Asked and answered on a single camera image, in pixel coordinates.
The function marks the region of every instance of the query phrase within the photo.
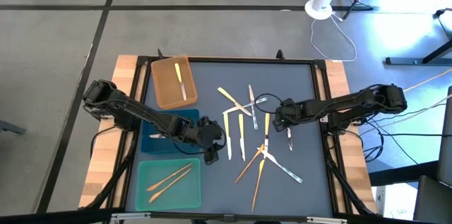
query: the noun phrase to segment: cable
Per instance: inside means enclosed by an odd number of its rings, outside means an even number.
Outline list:
[[[415,159],[411,158],[411,156],[410,156],[407,152],[405,152],[405,150],[403,150],[402,146],[397,142],[397,140],[393,137],[393,135],[389,134],[385,129],[381,129],[381,130],[384,131],[384,132],[386,132],[386,134],[387,134],[388,136],[391,136],[391,138],[394,140],[394,143],[397,144],[397,146],[402,150],[402,152],[403,152],[407,157],[409,157],[409,159],[411,159],[414,163],[416,163],[416,165],[419,165],[419,163],[417,163]]]
[[[104,132],[107,132],[107,131],[109,131],[110,129],[113,129],[113,128],[116,128],[116,126],[114,125],[114,126],[111,126],[110,128],[103,129],[103,130],[97,132],[97,133],[93,136],[93,139],[91,139],[90,158],[91,158],[91,156],[93,156],[94,144],[95,144],[95,142],[96,142],[97,136],[99,136],[100,134],[102,134],[102,133],[104,133]]]
[[[442,105],[446,105],[446,104],[438,104],[438,105],[433,106],[432,108],[439,107],[439,106],[442,106]],[[420,109],[418,111],[408,112],[408,113],[405,113],[405,114],[398,114],[398,115],[394,115],[393,117],[388,117],[388,118],[383,118],[383,119],[379,119],[379,120],[374,120],[373,122],[381,122],[381,121],[384,121],[384,120],[387,120],[387,119],[394,119],[396,117],[404,117],[406,115],[415,114],[417,112],[421,112],[421,111],[426,110],[426,109],[427,108],[422,108],[422,109]]]
[[[438,76],[434,76],[434,77],[429,78],[429,79],[427,79],[427,80],[425,80],[425,81],[423,81],[423,82],[421,82],[421,83],[418,83],[418,84],[415,85],[415,86],[411,86],[411,87],[409,87],[409,88],[406,88],[405,90],[403,90],[403,92],[408,92],[409,90],[414,89],[414,88],[416,88],[417,86],[421,86],[421,85],[423,85],[424,83],[426,83],[426,82],[428,82],[428,81],[431,81],[431,80],[433,80],[433,79],[436,79],[436,78],[438,78],[438,77],[440,77],[440,76],[444,76],[444,75],[446,75],[447,73],[449,73],[449,72],[451,72],[451,71],[452,71],[452,69],[449,69],[448,71],[445,71],[445,72],[443,72],[443,73],[440,73]]]
[[[397,133],[390,134],[386,131],[386,134],[382,134],[383,136],[452,136],[450,134],[415,134],[415,133]]]
[[[340,61],[354,61],[355,59],[356,59],[356,57],[357,57],[357,49],[356,49],[356,46],[355,46],[355,44],[353,43],[353,41],[352,41],[352,39],[350,39],[340,28],[339,28],[339,25],[336,23],[336,21],[334,21],[334,18],[332,17],[332,16],[330,16],[330,18],[331,18],[331,20],[333,21],[333,23],[334,23],[334,25],[336,26],[336,28],[339,30],[339,32],[342,34],[342,36],[347,40],[347,42],[349,43],[349,44],[351,44],[352,46],[353,46],[353,49],[354,49],[354,54],[353,54],[353,59],[351,59],[351,60],[340,60]],[[323,54],[323,52],[321,52],[317,47],[316,47],[316,45],[314,45],[314,43],[313,43],[313,38],[314,38],[314,23],[316,22],[317,20],[316,19],[314,19],[314,21],[312,21],[312,24],[311,24],[311,46],[315,49],[315,50],[317,50],[317,52],[319,52],[319,54],[321,54],[323,57],[325,57],[326,59],[328,59],[328,60],[334,60],[334,59],[332,59],[332,58],[330,58],[330,57],[327,57],[325,54]]]
[[[262,94],[260,94],[259,96],[257,96],[257,97],[254,98],[254,106],[255,106],[259,111],[264,112],[264,113],[266,113],[266,114],[276,114],[276,112],[270,112],[270,111],[262,110],[262,109],[257,105],[256,101],[257,101],[260,97],[263,97],[263,96],[272,96],[272,97],[274,97],[275,99],[279,100],[280,105],[283,103],[283,101],[282,101],[277,95],[274,95],[274,94],[271,94],[271,93],[262,93]]]
[[[369,122],[366,122],[366,123],[367,123],[368,125],[370,125],[370,126],[376,128],[375,125],[370,124]],[[381,135],[381,132],[380,132],[377,128],[376,128],[376,130],[378,131],[378,133],[379,133],[379,135],[380,135],[380,143],[381,143],[381,145],[363,151],[363,153],[365,153],[366,151],[371,151],[369,154],[367,154],[367,155],[364,157],[364,159],[366,160],[367,163],[376,160],[376,159],[379,158],[380,155],[383,153],[384,137]],[[367,160],[367,158],[368,158],[370,155],[372,155],[372,153],[374,153],[376,150],[378,150],[378,152],[376,153],[376,155],[375,155],[372,159]]]
[[[413,117],[416,117],[417,115],[422,114],[423,112],[426,112],[426,111],[430,110],[430,109],[433,108],[434,106],[438,105],[439,103],[443,102],[444,100],[449,99],[450,97],[452,97],[452,94],[450,94],[449,96],[445,97],[444,99],[438,101],[437,103],[433,104],[432,106],[428,107],[426,110],[423,110],[423,111],[421,111],[421,112],[418,112],[418,113],[416,113],[416,114],[414,114],[414,115],[411,115],[411,116],[409,116],[409,117],[406,117],[406,118],[404,118],[404,119],[398,120],[398,121],[396,121],[396,122],[391,122],[391,123],[389,123],[389,124],[385,124],[385,125],[383,125],[383,126],[378,126],[377,128],[370,129],[370,130],[365,131],[364,133],[360,134],[360,136],[362,136],[362,135],[364,135],[364,134],[366,134],[366,133],[369,133],[370,131],[373,131],[373,130],[375,130],[375,129],[380,129],[380,128],[383,128],[383,127],[386,127],[386,126],[394,125],[394,124],[397,124],[397,123],[399,123],[399,122],[403,122],[403,121],[406,121],[406,120],[411,119],[411,118],[413,118]]]
[[[362,137],[361,136],[359,136],[359,134],[358,133],[355,133],[355,132],[353,132],[353,131],[349,131],[349,130],[344,130],[345,132],[348,132],[348,133],[350,133],[350,134],[353,134],[353,135],[355,135],[357,138],[359,138],[360,140],[361,140],[361,148],[363,148],[364,149],[364,141],[362,140]]]

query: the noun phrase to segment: white cable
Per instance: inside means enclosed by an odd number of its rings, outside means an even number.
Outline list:
[[[403,122],[403,121],[406,121],[406,120],[408,120],[408,119],[411,119],[411,118],[413,118],[413,117],[415,117],[415,116],[417,116],[417,115],[419,115],[419,114],[422,114],[423,112],[429,111],[431,108],[433,108],[434,106],[440,104],[440,103],[443,102],[444,100],[449,99],[450,97],[452,97],[452,94],[450,94],[449,96],[445,97],[444,99],[442,99],[442,100],[436,102],[435,104],[431,105],[430,107],[428,107],[426,110],[424,110],[424,111],[422,111],[422,112],[418,112],[417,114],[414,114],[414,115],[412,115],[412,116],[406,117],[406,118],[401,119],[401,120],[398,120],[398,121],[396,121],[396,122],[391,122],[390,124],[385,124],[385,125],[383,125],[383,126],[378,126],[378,127],[376,127],[376,128],[370,129],[370,130],[365,131],[364,133],[360,134],[360,136],[362,136],[362,135],[364,135],[364,134],[366,134],[366,133],[368,133],[368,132],[370,132],[370,131],[374,131],[374,130],[376,130],[376,129],[380,129],[380,128],[383,128],[383,127],[386,127],[386,126],[389,126],[389,125],[394,125],[394,124],[397,124],[397,123],[399,123],[399,122]]]
[[[333,16],[335,16],[337,19],[339,19],[339,20],[342,20],[342,19],[340,19],[337,15],[335,15],[335,14],[333,14]],[[333,60],[333,61],[354,61],[355,59],[356,59],[356,56],[357,56],[357,50],[356,50],[356,46],[355,46],[355,44],[353,43],[353,41],[352,41],[352,39],[350,39],[340,28],[339,28],[339,25],[334,21],[334,18],[331,16],[330,17],[331,18],[331,20],[333,21],[333,23],[334,23],[334,25],[336,25],[336,28],[339,30],[339,32],[342,34],[342,36],[347,40],[347,42],[349,43],[349,44],[351,44],[352,46],[353,46],[353,49],[354,49],[354,55],[353,55],[353,59],[351,59],[351,60],[336,60],[336,59],[332,59],[332,58],[330,58],[330,57],[327,57],[325,54],[323,54],[323,52],[321,52],[317,47],[316,47],[316,45],[314,45],[314,43],[312,42],[312,39],[313,39],[313,37],[314,37],[314,23],[316,22],[316,19],[314,19],[314,21],[312,22],[312,24],[311,24],[311,45],[312,45],[312,47],[313,48],[315,48],[316,50],[317,50],[317,52],[319,52],[319,54],[321,54],[323,57],[325,57],[325,58],[327,58],[327,59],[329,59],[329,60]]]

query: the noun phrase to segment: wooden board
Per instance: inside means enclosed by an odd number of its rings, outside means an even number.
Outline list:
[[[112,81],[116,83],[118,89],[124,91],[126,94],[129,94],[131,89],[133,75],[136,68],[136,60],[137,56],[134,55],[119,55],[114,69]],[[326,67],[332,97],[334,98],[349,94],[350,91],[348,89],[343,64],[341,62],[327,61]],[[323,81],[321,80],[321,76],[319,78],[319,70],[317,75],[319,79],[319,88],[323,89]],[[141,90],[142,83],[143,77],[141,77],[138,81],[138,91]],[[139,99],[140,96],[141,92],[137,92],[136,99]],[[112,121],[102,121],[99,130],[105,129],[111,125]],[[349,130],[357,132],[356,127],[350,127]],[[90,161],[90,166],[88,168],[85,186],[80,199],[80,206],[86,206],[89,204],[112,176],[120,136],[121,132],[118,129],[113,129],[98,136],[93,156]],[[348,182],[366,206],[371,211],[376,212],[369,175],[367,173],[366,163],[364,161],[364,155],[361,148],[361,141],[353,135],[346,134],[340,137],[340,143],[342,146],[343,160]],[[119,205],[122,182],[123,179],[119,181],[117,186],[114,206]],[[340,189],[340,185],[337,181],[335,183],[335,188],[340,212],[345,212],[342,190]]]

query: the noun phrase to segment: green plastic tray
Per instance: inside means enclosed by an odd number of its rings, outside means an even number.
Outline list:
[[[169,178],[157,189],[152,191],[146,190],[148,187],[162,181],[189,163],[193,164],[177,173],[177,175]],[[189,168],[191,168],[190,172],[166,189],[156,200],[149,203],[149,199],[153,194],[165,188]],[[136,188],[135,209],[137,211],[156,211],[199,207],[201,205],[200,170],[199,159],[197,158],[140,162],[138,164],[138,186]]]

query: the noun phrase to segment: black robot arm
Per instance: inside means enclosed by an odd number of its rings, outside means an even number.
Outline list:
[[[373,114],[398,114],[406,109],[402,88],[374,85],[358,93],[330,100],[294,102],[288,98],[276,109],[273,125],[279,132],[289,126],[314,122],[328,115],[328,130],[335,133],[346,129],[350,122],[362,121]]]
[[[94,117],[100,119],[103,115],[112,115],[115,125],[121,129],[134,131],[141,120],[144,120],[150,122],[165,137],[201,147],[207,165],[218,160],[218,150],[224,146],[214,143],[223,135],[223,130],[215,121],[202,117],[195,127],[190,119],[158,112],[128,97],[117,90],[113,82],[93,81],[83,96],[83,101]]]

